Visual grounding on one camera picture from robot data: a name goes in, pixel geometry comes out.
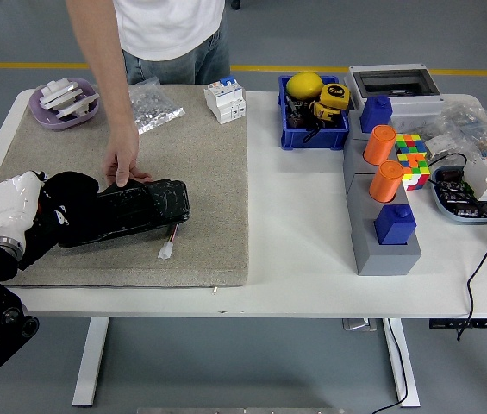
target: purple dish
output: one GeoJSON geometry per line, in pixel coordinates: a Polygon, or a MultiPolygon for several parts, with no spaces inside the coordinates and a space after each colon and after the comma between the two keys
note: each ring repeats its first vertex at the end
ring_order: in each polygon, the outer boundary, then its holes
{"type": "MultiPolygon", "coordinates": [[[[87,80],[82,78],[67,78],[70,82],[78,83],[78,88],[82,89],[82,93],[75,98],[75,101],[79,101],[84,99],[85,97],[89,97],[94,95],[96,91],[91,85],[88,83],[87,80]]],[[[86,122],[90,120],[97,112],[99,108],[99,98],[96,99],[94,102],[90,103],[88,106],[88,113],[83,116],[74,116],[74,115],[67,115],[61,119],[56,117],[58,114],[57,110],[45,110],[40,106],[40,98],[42,97],[41,89],[37,89],[34,93],[30,96],[28,100],[28,107],[30,108],[31,112],[33,113],[36,121],[40,123],[40,125],[44,128],[48,129],[67,129],[70,127],[74,127],[82,122],[86,122]]]]}

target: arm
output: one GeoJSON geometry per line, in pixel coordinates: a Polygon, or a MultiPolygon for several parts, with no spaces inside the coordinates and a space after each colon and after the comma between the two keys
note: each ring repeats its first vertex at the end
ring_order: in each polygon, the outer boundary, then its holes
{"type": "Polygon", "coordinates": [[[108,184],[150,181],[136,167],[140,137],[134,123],[112,0],[66,0],[72,29],[99,86],[110,137],[103,160],[108,184]]]}

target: blue cube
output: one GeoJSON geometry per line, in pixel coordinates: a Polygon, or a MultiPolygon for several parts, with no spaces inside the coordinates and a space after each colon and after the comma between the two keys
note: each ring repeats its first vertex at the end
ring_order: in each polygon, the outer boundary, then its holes
{"type": "Polygon", "coordinates": [[[365,101],[364,111],[360,117],[362,132],[369,134],[378,125],[389,125],[392,116],[390,98],[385,95],[368,97],[365,101]]]}
{"type": "Polygon", "coordinates": [[[408,204],[387,204],[374,222],[379,244],[406,244],[415,229],[415,219],[408,204]]]}

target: white electrical module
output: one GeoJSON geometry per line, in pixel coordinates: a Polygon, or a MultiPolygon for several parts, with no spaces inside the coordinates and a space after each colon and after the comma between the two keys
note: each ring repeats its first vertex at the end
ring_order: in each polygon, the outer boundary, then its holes
{"type": "Polygon", "coordinates": [[[222,78],[208,85],[204,92],[207,106],[220,124],[241,118],[247,113],[243,88],[234,77],[222,78]]]}

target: black battery pack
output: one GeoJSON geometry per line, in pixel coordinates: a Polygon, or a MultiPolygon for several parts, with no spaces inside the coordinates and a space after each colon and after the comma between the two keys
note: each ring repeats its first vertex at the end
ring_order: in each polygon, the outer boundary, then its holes
{"type": "Polygon", "coordinates": [[[124,187],[113,184],[84,204],[75,216],[70,216],[59,239],[60,247],[72,248],[159,229],[190,218],[187,189],[178,180],[129,180],[124,187]]]}

